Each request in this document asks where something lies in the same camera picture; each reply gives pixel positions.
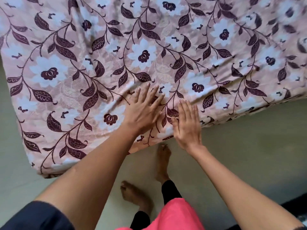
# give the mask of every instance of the forearm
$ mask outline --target forearm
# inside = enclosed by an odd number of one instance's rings
[[[121,126],[36,200],[54,205],[76,229],[94,229],[135,138],[136,132]]]
[[[192,148],[190,154],[208,175],[241,229],[293,230],[303,226],[280,205],[228,170],[205,146]]]

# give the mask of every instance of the black pants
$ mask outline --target black pants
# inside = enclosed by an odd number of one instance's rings
[[[174,198],[182,198],[179,191],[177,190],[174,182],[167,180],[162,185],[162,195],[164,200],[164,205]],[[130,228],[133,230],[141,230],[147,228],[150,224],[149,216],[143,212],[138,211],[132,221]]]

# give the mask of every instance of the floral bedsheet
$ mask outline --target floral bedsheet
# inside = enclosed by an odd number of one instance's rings
[[[130,153],[305,96],[307,0],[1,0],[0,48],[31,166],[62,174],[106,140],[150,82],[164,115]]]

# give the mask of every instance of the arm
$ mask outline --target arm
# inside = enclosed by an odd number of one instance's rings
[[[126,108],[121,126],[35,200],[55,206],[77,230],[95,229],[128,150],[136,137],[150,129],[159,116],[157,107],[164,96],[150,106],[158,88],[148,92],[148,85],[142,94],[139,89]]]
[[[291,213],[243,182],[217,159],[201,142],[197,106],[179,105],[179,122],[174,137],[202,167],[242,230],[293,230],[304,226]]]

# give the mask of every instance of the foot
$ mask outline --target foot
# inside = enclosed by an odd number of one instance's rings
[[[140,207],[138,209],[139,211],[143,211],[148,216],[150,216],[154,205],[151,198],[148,197],[148,195],[146,195],[142,190],[140,190],[136,186],[126,181],[122,182],[120,190],[122,192],[122,197],[124,200],[139,206]]]
[[[156,162],[156,180],[161,182],[163,185],[169,179],[169,175],[167,174],[167,166],[169,165],[169,157],[171,156],[172,152],[168,148],[167,144],[160,144],[158,146],[157,151],[157,162]]]

